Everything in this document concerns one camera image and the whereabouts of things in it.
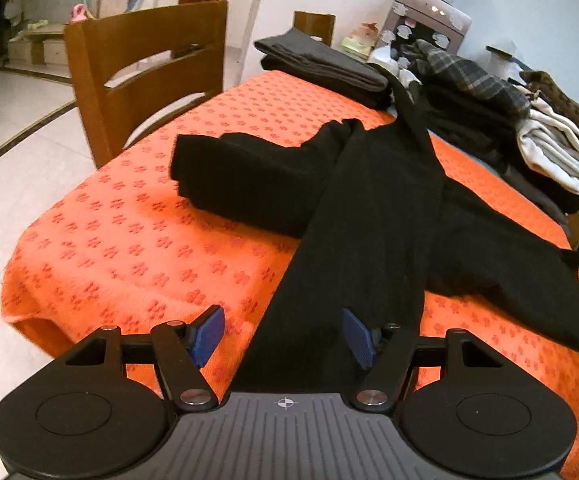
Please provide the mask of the dark clothes pile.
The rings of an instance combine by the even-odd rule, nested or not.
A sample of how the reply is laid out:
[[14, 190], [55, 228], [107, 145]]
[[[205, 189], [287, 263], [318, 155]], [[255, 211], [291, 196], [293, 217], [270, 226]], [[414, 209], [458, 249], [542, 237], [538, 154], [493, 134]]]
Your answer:
[[514, 116], [443, 80], [414, 80], [409, 90], [428, 129], [485, 162], [546, 214], [557, 218], [579, 211], [579, 195], [527, 166], [517, 146]]

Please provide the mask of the brown patterned garment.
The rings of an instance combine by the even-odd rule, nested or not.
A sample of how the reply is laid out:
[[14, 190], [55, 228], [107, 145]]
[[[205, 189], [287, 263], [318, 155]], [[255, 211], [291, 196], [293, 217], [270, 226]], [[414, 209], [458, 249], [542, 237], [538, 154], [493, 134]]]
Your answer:
[[579, 103], [559, 88], [552, 76], [544, 70], [522, 70], [519, 73], [527, 88], [541, 92], [547, 102], [555, 106], [555, 112], [569, 118], [579, 128]]

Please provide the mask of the folded dark grey clothes stack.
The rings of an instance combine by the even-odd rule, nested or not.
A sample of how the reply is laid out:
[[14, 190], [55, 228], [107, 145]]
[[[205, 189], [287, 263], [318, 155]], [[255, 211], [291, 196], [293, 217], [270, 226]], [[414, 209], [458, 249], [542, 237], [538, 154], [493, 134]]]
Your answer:
[[264, 70], [279, 70], [372, 110], [391, 106], [391, 86], [383, 74], [295, 27], [283, 35], [259, 39], [254, 47], [263, 53]]

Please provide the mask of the white tissue box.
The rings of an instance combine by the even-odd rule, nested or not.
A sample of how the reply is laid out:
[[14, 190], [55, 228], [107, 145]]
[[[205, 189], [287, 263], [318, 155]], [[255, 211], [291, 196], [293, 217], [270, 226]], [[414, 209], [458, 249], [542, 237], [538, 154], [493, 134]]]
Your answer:
[[398, 61], [391, 56], [390, 46], [375, 48], [367, 59], [367, 63], [381, 66], [395, 77], [398, 76], [400, 72]]

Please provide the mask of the black garment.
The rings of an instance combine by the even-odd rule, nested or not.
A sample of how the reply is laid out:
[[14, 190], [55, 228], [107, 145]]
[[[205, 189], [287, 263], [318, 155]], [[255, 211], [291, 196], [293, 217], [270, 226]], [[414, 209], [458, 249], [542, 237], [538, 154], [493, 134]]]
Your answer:
[[182, 134], [170, 166], [196, 208], [297, 238], [233, 386], [346, 391], [361, 368], [343, 330], [419, 331], [427, 292], [480, 296], [579, 352], [579, 258], [492, 209], [443, 170], [419, 109], [393, 86], [397, 118], [328, 122], [297, 148], [246, 133]]

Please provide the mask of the water dispenser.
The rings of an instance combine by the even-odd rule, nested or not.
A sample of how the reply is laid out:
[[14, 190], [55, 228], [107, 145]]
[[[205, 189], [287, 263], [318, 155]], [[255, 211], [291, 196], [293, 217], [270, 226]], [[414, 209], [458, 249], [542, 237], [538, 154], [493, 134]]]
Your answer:
[[393, 0], [374, 49], [397, 58], [404, 44], [423, 39], [455, 54], [472, 21], [470, 16], [443, 0]]

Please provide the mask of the wooden chair far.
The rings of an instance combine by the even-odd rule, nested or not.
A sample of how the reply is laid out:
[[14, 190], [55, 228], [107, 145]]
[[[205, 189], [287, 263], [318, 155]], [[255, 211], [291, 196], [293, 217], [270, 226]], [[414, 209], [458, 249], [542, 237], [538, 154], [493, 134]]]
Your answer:
[[332, 45], [336, 16], [333, 14], [294, 12], [294, 27], [310, 37], [318, 38], [326, 46]]

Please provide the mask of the white folded garment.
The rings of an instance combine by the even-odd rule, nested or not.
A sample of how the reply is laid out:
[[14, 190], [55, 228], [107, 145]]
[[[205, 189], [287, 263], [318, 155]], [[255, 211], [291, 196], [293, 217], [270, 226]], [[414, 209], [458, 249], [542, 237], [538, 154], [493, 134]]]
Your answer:
[[515, 88], [530, 105], [528, 117], [516, 126], [521, 157], [531, 170], [579, 195], [579, 127], [536, 93], [520, 84]]

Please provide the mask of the grey plaid garment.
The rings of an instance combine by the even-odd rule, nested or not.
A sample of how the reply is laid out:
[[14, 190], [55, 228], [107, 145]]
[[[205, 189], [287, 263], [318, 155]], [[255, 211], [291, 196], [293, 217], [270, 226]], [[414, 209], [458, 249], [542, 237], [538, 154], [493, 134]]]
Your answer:
[[401, 55], [410, 62], [409, 70], [419, 76], [423, 84], [463, 92], [489, 102], [498, 112], [518, 118], [529, 115], [528, 99], [513, 84], [489, 74], [468, 58], [437, 48], [423, 39], [404, 44]]

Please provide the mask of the pink toy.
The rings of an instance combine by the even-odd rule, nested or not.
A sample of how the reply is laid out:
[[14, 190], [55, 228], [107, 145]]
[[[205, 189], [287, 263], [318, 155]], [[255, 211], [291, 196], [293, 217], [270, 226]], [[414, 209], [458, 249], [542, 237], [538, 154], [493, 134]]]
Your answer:
[[77, 3], [71, 10], [69, 24], [85, 22], [88, 19], [88, 7], [85, 3]]

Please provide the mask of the white cabinet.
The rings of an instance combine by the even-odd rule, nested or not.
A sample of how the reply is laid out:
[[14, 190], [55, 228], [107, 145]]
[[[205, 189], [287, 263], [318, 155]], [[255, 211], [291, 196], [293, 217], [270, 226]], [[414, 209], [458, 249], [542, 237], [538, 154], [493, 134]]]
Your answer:
[[64, 24], [47, 24], [22, 30], [9, 40], [8, 58], [29, 65], [67, 66]]

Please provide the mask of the orange patterned table cloth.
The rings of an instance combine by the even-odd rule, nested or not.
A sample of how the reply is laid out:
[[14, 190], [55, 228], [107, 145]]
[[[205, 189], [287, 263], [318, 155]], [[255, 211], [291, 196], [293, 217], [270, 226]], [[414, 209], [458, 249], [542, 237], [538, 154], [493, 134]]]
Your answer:
[[[178, 196], [169, 165], [178, 134], [247, 132], [295, 146], [330, 120], [370, 129], [391, 118], [281, 72], [264, 72], [172, 120], [57, 202], [24, 234], [7, 263], [2, 317], [51, 356], [102, 325], [145, 334], [190, 321], [212, 304], [226, 337], [202, 369], [224, 393], [298, 240], [201, 212]], [[563, 230], [524, 196], [445, 141], [433, 138], [446, 174], [545, 240]], [[465, 328], [558, 393], [573, 409], [577, 438], [562, 475], [579, 479], [579, 353], [508, 320], [477, 297], [426, 292], [423, 336]]]

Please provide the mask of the wooden chair near left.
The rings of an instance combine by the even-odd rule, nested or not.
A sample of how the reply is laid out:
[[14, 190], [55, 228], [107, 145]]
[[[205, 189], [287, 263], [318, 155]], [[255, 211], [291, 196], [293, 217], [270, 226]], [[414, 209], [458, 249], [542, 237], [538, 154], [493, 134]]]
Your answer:
[[160, 110], [141, 136], [223, 91], [227, 2], [160, 6], [65, 27], [76, 105], [95, 165], [119, 156], [132, 133]]

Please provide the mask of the yellow box with toy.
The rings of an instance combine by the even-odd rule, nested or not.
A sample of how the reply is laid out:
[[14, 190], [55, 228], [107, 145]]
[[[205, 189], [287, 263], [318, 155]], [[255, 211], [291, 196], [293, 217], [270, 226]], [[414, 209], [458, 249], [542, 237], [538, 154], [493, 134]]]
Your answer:
[[363, 23], [341, 41], [341, 49], [356, 58], [367, 60], [377, 42], [378, 34], [379, 29], [375, 23]]

